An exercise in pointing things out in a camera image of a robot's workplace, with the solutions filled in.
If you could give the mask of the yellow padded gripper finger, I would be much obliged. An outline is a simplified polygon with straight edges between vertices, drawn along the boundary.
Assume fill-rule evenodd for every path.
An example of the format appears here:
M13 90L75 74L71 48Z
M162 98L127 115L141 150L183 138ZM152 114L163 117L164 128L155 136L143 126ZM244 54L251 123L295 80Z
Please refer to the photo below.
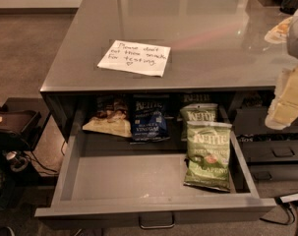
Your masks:
M298 67L290 72L280 99L298 107Z
M287 127L290 127L297 118L297 108L273 100L268 109L268 115L266 117L265 124L270 129L283 130Z

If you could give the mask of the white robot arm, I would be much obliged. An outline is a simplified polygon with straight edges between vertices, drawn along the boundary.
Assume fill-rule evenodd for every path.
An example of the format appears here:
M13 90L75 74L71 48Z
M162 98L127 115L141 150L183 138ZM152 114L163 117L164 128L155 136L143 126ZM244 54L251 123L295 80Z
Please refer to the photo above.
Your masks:
M298 59L298 9L293 16L273 27L265 36L269 43L285 43L290 56ZM265 124L274 130L289 127L298 118L298 64L292 70L283 69L274 90L274 99Z

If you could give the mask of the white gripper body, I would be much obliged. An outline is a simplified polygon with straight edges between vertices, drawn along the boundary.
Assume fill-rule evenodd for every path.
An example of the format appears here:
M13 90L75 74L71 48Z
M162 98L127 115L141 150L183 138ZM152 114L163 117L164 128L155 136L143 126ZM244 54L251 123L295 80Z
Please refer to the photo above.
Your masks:
M293 106L295 108L298 109L298 107L294 106L294 105L291 105L289 103L286 103L286 102L283 102L281 99L280 99L280 96L284 90L284 87L285 87L285 84L287 82L287 79L288 79L288 76L290 74L291 71L293 71L295 68L293 68L292 70L289 70L289 69L283 69L282 70L282 73L281 75L279 76L278 78L278 81L277 81L277 85L275 87L275 97L281 102L281 103L284 103L284 104L287 104L287 105L290 105L290 106Z

